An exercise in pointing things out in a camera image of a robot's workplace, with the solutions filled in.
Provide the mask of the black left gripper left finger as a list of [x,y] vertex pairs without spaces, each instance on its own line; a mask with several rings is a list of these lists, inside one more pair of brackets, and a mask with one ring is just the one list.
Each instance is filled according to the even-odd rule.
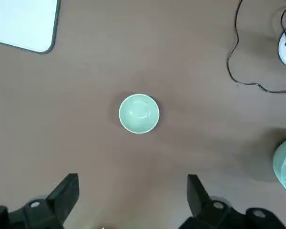
[[9,211],[0,206],[0,229],[62,229],[79,199],[79,176],[68,174],[45,198],[32,199]]

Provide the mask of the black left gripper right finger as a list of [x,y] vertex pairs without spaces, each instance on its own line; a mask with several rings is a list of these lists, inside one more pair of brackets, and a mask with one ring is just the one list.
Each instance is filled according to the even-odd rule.
[[220,200],[212,200],[197,175],[187,176],[187,202],[192,216],[179,229],[285,229],[271,211],[248,208],[244,214]]

